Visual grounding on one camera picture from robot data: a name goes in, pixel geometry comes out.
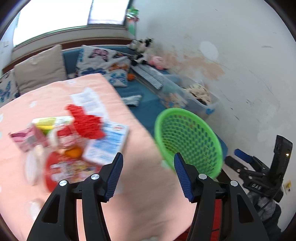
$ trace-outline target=pink tablecloth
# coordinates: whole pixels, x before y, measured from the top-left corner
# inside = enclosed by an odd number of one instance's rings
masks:
[[[23,175],[25,154],[8,137],[38,117],[68,115],[64,107],[71,94],[85,87],[99,95],[110,120],[128,125],[129,135],[122,151],[122,192],[102,204],[112,241],[138,241],[153,236],[172,241],[191,224],[195,205],[184,197],[176,174],[161,166],[161,155],[153,138],[122,103],[114,88],[100,74],[56,82],[17,98],[0,108],[0,213],[20,241],[33,225],[28,202],[43,201],[49,193],[40,185],[30,186]],[[77,205],[80,240],[85,240],[81,202]]]

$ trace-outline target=red object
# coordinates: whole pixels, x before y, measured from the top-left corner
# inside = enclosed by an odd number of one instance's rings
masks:
[[[220,235],[220,226],[221,226],[221,212],[222,212],[222,200],[215,200],[215,212],[214,212],[214,220],[212,227],[212,234],[210,241],[218,241]],[[187,239],[190,227],[182,233],[176,240],[185,241]]]
[[[66,179],[70,183],[84,181],[91,174],[98,173],[100,169],[101,166],[52,152],[45,163],[45,184],[52,192],[60,180]]]
[[[66,110],[74,117],[73,126],[80,136],[88,139],[100,139],[105,136],[101,130],[103,126],[101,117],[86,115],[81,106],[74,104],[67,105]]]
[[[63,129],[57,131],[57,136],[58,137],[70,136],[72,134],[73,134],[73,132],[72,132],[72,130],[71,130],[71,128],[70,128],[69,125],[66,125]]]

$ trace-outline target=green basket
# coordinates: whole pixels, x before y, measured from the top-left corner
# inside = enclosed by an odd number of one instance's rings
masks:
[[[223,162],[216,134],[200,117],[180,108],[161,112],[155,122],[155,140],[168,165],[174,168],[174,155],[180,152],[187,164],[199,173],[216,178]]]

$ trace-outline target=stuffed toy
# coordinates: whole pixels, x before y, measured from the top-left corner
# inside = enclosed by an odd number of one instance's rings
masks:
[[[163,70],[168,68],[165,60],[159,56],[151,56],[150,60],[148,61],[148,64],[155,66],[156,69],[158,70]]]
[[[147,64],[150,59],[152,52],[152,42],[153,39],[146,39],[143,43],[140,44],[136,50],[137,54],[134,55],[132,60],[132,65],[136,66],[137,64]]]
[[[133,40],[131,41],[130,44],[127,45],[128,48],[134,50],[134,51],[137,51],[137,49],[140,47],[140,45],[143,43],[143,40],[140,39],[140,40]]]

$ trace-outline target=clear plastic container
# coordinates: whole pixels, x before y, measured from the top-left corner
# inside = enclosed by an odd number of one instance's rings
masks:
[[[204,105],[183,89],[196,83],[204,85],[202,80],[194,81],[187,76],[177,74],[167,74],[165,77],[163,87],[158,96],[166,108],[177,107],[186,109],[202,119],[206,119],[215,111],[219,99],[214,94],[210,93],[212,103]]]

